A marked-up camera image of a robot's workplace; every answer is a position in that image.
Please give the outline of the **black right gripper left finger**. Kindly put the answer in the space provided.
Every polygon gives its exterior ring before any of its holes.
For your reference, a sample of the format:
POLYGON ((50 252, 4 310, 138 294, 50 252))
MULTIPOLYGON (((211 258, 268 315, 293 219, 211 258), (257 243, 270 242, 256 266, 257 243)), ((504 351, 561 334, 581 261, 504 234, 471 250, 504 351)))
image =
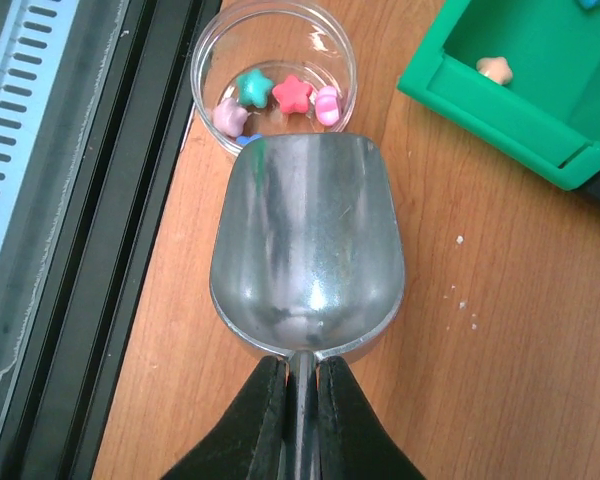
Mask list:
POLYGON ((259 361, 214 428, 165 479, 275 479, 286 405, 286 364, 259 361))

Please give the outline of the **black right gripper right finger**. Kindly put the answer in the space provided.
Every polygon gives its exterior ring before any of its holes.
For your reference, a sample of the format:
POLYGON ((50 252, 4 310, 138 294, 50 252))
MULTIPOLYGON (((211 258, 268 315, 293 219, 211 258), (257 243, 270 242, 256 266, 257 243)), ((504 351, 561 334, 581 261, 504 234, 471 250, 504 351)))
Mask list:
POLYGON ((318 432, 323 479, 422 479, 390 438, 346 361, 319 365, 318 432))

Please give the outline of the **metal scoop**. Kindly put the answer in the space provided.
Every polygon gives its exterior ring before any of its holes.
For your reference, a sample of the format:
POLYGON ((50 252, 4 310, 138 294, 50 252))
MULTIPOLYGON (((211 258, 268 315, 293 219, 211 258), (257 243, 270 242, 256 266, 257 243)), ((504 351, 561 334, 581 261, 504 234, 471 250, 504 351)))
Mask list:
POLYGON ((210 270, 214 306, 288 366, 288 479, 341 479, 329 360, 364 356, 406 285, 385 161, 353 133, 264 136, 238 154, 210 270))

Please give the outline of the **pink star candy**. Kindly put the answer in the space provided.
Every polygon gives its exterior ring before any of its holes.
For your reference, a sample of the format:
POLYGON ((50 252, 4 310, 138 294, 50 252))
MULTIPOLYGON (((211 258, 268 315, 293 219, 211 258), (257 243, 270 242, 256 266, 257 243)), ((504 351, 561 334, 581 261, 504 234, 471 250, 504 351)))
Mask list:
POLYGON ((319 123, 326 127, 331 127, 340 120, 339 94, 334 86, 324 86, 317 91, 314 113, 319 123))
POLYGON ((243 134, 249 112, 234 98, 222 100, 212 111, 212 123, 221 133, 229 137, 243 134))

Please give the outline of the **green plastic bin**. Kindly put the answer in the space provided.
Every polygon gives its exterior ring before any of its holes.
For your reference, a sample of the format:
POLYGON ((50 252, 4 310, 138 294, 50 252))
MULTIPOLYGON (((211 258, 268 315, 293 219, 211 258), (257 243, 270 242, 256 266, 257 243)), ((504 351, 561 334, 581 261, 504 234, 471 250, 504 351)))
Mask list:
POLYGON ((447 1, 398 88, 564 190, 600 171, 600 8, 447 1), (499 56, 507 85, 476 69, 499 56))

